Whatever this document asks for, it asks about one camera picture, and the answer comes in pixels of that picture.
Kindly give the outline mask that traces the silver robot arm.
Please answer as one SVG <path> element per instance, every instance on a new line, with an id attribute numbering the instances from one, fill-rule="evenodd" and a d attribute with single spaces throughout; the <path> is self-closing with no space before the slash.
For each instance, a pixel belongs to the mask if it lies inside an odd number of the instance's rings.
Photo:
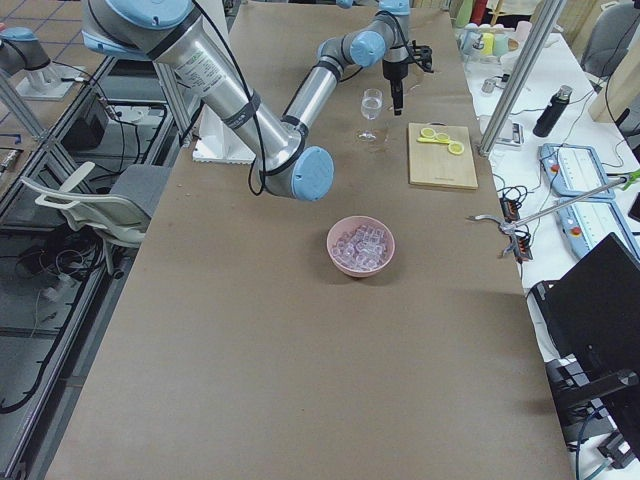
<path id="1" fill-rule="evenodd" d="M 275 196 L 316 201 L 330 190 L 333 160 L 306 141 L 347 66 L 369 68 L 381 62 L 394 112 L 403 108 L 402 82 L 413 59 L 405 1 L 382 1 L 368 26 L 323 42 L 317 63 L 281 117 L 248 85 L 226 41 L 206 32 L 210 21 L 194 2 L 85 1 L 82 13 L 87 48 L 170 67 L 255 153 L 261 187 Z"/>

